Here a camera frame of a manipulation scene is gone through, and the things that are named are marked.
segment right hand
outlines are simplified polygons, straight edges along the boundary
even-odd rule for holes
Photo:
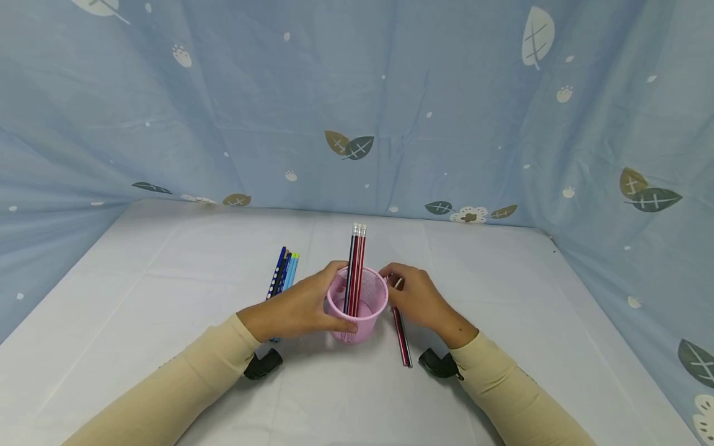
[[[444,300],[425,270],[390,263],[379,275],[389,276],[389,303],[412,322],[434,330],[449,348],[463,347],[478,335],[478,328]]]
[[[388,277],[389,303],[412,322],[436,331],[453,312],[425,270],[390,263],[379,271],[379,275]]]

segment sleeve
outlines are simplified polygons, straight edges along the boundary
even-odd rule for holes
[[[492,340],[452,350],[462,386],[507,446],[594,445],[588,433]]]
[[[260,343],[233,314],[107,406],[63,446],[170,446],[243,374]]]

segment pink pencil cup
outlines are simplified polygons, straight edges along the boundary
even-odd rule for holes
[[[369,338],[377,322],[377,316],[387,306],[387,282],[370,268],[362,268],[362,288],[358,318],[353,318],[342,312],[345,302],[345,287],[347,286],[347,268],[341,269],[327,290],[327,313],[336,318],[351,320],[357,324],[357,333],[330,332],[335,339],[345,344],[359,344]]]

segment blue pencil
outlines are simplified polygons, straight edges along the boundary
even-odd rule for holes
[[[288,282],[285,285],[285,289],[287,290],[291,286],[293,286],[293,282],[295,281],[295,270],[298,267],[298,260],[300,260],[300,254],[295,254],[293,255],[293,262],[290,265],[290,271],[289,271],[289,276],[288,276]]]
[[[282,291],[285,291],[291,286],[293,286],[293,280],[295,279],[295,269],[297,269],[298,267],[298,260],[300,260],[300,254],[293,254],[290,259],[290,263],[288,264],[288,277],[285,279],[285,284],[283,285]],[[279,343],[280,338],[272,338],[270,339],[270,342]]]
[[[283,264],[283,259],[285,258],[285,252],[288,250],[285,246],[283,249],[280,251],[280,257],[278,257],[278,264],[275,265],[275,271],[273,271],[273,278],[271,279],[270,282],[270,287],[268,288],[268,295],[266,296],[266,300],[272,298],[275,295],[275,291],[278,290],[278,273],[280,273],[280,267]]]
[[[288,253],[288,257],[286,257],[285,261],[283,262],[283,270],[280,272],[280,282],[278,283],[278,291],[275,293],[276,295],[283,292],[283,287],[285,286],[285,279],[288,278],[288,271],[290,270],[290,262],[292,257],[293,253]]]

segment blue fabric backdrop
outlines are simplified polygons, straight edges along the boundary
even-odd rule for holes
[[[713,22],[709,0],[3,1],[0,340],[141,198],[531,226],[714,445]]]

